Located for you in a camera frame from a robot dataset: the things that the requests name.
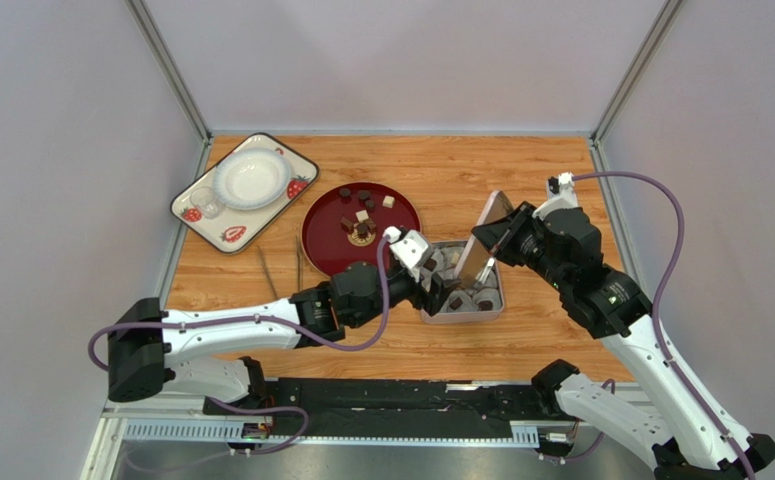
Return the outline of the silver tin lid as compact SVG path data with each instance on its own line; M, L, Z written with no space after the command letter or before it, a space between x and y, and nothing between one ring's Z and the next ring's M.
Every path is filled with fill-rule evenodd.
M482 227L507 217L514 207L507 195L500 190L493 191L477 220ZM491 256L492 244L487 233L478 234L474 230L467 241L455 266L455 278L465 290L481 289L492 276L496 260Z

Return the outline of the pink square tin box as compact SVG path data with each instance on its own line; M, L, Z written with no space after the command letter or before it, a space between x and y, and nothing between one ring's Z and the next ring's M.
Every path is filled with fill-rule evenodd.
M467 240L440 241L434 243L435 253L431 259L436 263L435 272L444 279L455 278L455 266L450 262L450 256L453 252L462 253ZM456 298L461 298L463 304L457 310L451 310L449 304ZM483 300L493 302L491 311L480 311L477 303ZM434 316L429 316L425 312L420 312L420 319L431 325L475 323L492 321L500 317L505 310L505 295L499 267L494 266L492 276L489 281L479 290L465 290L461 286L456 289L443 306L440 312Z

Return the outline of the dark red round plate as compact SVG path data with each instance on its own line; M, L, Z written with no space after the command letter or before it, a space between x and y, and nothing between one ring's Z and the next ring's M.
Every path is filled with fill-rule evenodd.
M352 195L342 199L339 191ZM382 205L393 196L392 208ZM356 212L366 210L370 219L359 223ZM301 242L310 263L331 276L354 262L376 262L382 231L390 226L420 231L421 217L413 203L399 191L379 183L353 182L322 194L309 208L301 228Z

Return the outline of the metal tongs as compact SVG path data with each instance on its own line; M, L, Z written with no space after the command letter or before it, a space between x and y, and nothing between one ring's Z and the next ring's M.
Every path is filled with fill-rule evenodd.
M303 289L303 283L304 283L304 266L303 266L303 260L304 260L304 253L303 248L301 245L301 240L298 236L294 237L293 240L293 247L294 247L294 253L295 253L295 278L296 278L296 291L300 291ZM256 252L257 252L257 258L262 270L262 273L264 275L265 281L269 287L269 290L272 294L272 297L275 300L278 300L280 298L278 290L275 286L275 282L273 280L270 268L268 266L268 262L265 256L265 253L260 245L256 246Z

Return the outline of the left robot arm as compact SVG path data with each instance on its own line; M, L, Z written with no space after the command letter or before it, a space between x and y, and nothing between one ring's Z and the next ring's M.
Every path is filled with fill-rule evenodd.
M355 262L315 287L249 308L185 312L162 309L156 297L143 298L103 331L107 397L118 403L163 391L225 402L258 397L257 362L221 361L219 355L316 346L352 351L342 342L347 329L384 319L403 301L434 314L458 284L437 273L425 280L391 260L386 271Z

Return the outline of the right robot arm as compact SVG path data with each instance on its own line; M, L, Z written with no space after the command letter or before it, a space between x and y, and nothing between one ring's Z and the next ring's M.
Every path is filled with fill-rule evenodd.
M547 407L588 421L641 459L657 479L752 479L775 460L775 441L738 423L666 338L652 303L603 260L602 235L579 207L537 217L524 202L472 234L493 257L526 266L559 294L568 316L630 372L649 414L557 360L532 379Z

